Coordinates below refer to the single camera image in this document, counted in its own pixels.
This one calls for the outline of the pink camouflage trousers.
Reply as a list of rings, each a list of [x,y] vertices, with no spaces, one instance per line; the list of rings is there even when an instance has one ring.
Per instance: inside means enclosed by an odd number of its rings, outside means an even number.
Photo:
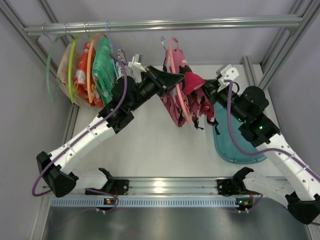
[[[172,73],[183,74],[184,80],[179,83],[181,97],[185,103],[185,108],[189,112],[189,118],[196,129],[202,129],[199,126],[199,118],[206,117],[207,124],[210,126],[217,126],[219,123],[216,120],[215,109],[210,104],[208,97],[206,97],[202,86],[205,80],[199,75],[195,74],[189,67],[184,53],[178,47],[175,49],[168,49],[166,51],[165,60],[163,63],[163,71],[167,72],[168,61],[173,61],[170,65],[174,65]],[[185,117],[183,108],[181,107],[179,95],[176,90],[172,90],[169,94],[160,98],[171,119],[178,128],[181,128],[188,121]]]

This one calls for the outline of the pink plastic hanger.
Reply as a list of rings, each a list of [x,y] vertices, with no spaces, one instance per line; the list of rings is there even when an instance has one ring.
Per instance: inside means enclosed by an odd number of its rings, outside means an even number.
[[[162,70],[164,72],[178,74],[180,71],[178,59],[182,55],[183,53],[180,49],[179,41],[172,37],[170,39],[168,49],[165,49]],[[183,127],[186,122],[192,124],[188,100],[182,91],[183,84],[184,81],[181,81],[176,84],[173,90],[171,90],[167,95],[160,97],[165,109],[178,128]]]

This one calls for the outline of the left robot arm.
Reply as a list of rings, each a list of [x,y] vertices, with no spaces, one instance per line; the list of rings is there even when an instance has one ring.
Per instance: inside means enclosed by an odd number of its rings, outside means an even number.
[[[134,119],[133,111],[154,95],[163,97],[185,78],[151,65],[142,69],[140,76],[141,82],[128,75],[118,78],[112,89],[112,100],[86,128],[58,149],[37,155],[40,177],[57,198],[80,189],[108,192],[113,179],[106,169],[79,175],[75,166],[99,144],[124,129]]]

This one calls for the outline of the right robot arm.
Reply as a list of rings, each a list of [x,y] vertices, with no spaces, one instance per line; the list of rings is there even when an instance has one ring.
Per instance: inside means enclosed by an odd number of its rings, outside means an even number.
[[[256,192],[278,202],[300,223],[313,225],[320,215],[320,177],[287,143],[264,110],[269,101],[262,89],[247,87],[233,92],[233,81],[210,80],[202,87],[212,104],[227,111],[227,126],[234,146],[244,155],[265,155],[285,177],[286,182],[266,177],[243,167],[229,179],[231,194]]]

